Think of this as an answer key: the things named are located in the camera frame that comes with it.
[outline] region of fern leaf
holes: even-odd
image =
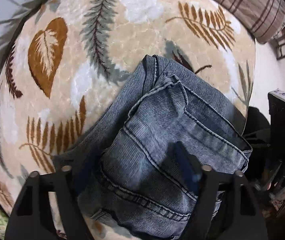
[[[185,14],[186,14],[187,18],[189,18],[189,5],[188,5],[188,3],[185,3],[183,8],[185,10]]]
[[[191,14],[192,14],[194,21],[197,20],[197,12],[194,6],[191,7]]]
[[[50,130],[49,154],[51,154],[55,148],[55,139],[56,139],[55,124],[53,124]]]
[[[30,127],[30,139],[32,143],[34,143],[34,136],[35,136],[35,118],[33,118],[32,125]]]
[[[81,34],[84,34],[83,40],[86,41],[84,49],[95,64],[98,76],[103,75],[106,80],[118,84],[124,81],[129,73],[115,69],[115,64],[108,56],[108,25],[114,23],[115,0],[92,0],[91,3],[94,6],[85,14],[89,19],[84,22],[85,27],[81,31]]]
[[[12,61],[14,59],[14,49],[15,46],[12,46],[10,49],[10,53],[9,56],[6,60],[5,63],[5,75],[6,75],[6,82],[8,85],[8,89],[9,89],[9,93],[11,93],[11,95],[13,96],[13,98],[20,98],[23,93],[17,89],[16,84],[14,82],[14,77],[13,77],[13,69],[11,68],[11,66],[13,65]]]
[[[204,17],[206,19],[207,27],[209,27],[209,25],[210,25],[210,18],[209,18],[209,14],[208,14],[207,10],[204,11]]]
[[[199,15],[199,22],[202,23],[203,20],[204,20],[204,17],[203,17],[203,15],[202,15],[202,11],[201,11],[200,8],[199,8],[199,10],[198,10],[198,15]]]
[[[57,154],[60,153],[62,146],[63,146],[63,123],[60,122],[56,137]]]
[[[70,118],[70,137],[72,140],[72,144],[75,143],[75,133],[74,133],[74,121],[73,118]]]
[[[37,146],[39,146],[39,143],[41,142],[41,119],[38,118],[38,123],[36,127],[36,143]]]
[[[47,140],[48,140],[48,122],[46,122],[46,124],[45,124],[45,128],[44,128],[44,131],[43,131],[43,136],[42,136],[41,146],[42,146],[43,150],[44,150],[44,148],[47,145]]]

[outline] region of floor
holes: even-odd
[[[285,91],[285,58],[277,61],[276,52],[269,43],[256,43],[255,77],[249,105],[257,107],[269,122],[267,95],[275,89]]]

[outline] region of blue denim jeans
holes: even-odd
[[[79,176],[100,151],[84,175],[81,211],[102,223],[116,221],[141,238],[178,239],[198,196],[185,185],[173,144],[181,141],[216,171],[245,171],[252,149],[231,124],[239,114],[182,65],[147,55],[96,124],[57,157],[56,167],[72,162]],[[219,205],[217,200],[214,212]]]

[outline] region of jeans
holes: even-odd
[[[78,198],[85,215],[116,221],[140,238],[178,239],[198,196],[186,187],[172,146],[181,141],[216,171],[245,171],[252,148],[231,124],[237,115],[222,93],[191,71],[147,55],[113,104],[55,165],[71,164],[87,185]],[[219,205],[217,200],[214,213]]]

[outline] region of striped fabric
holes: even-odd
[[[257,38],[266,43],[285,26],[284,0],[215,0]]]

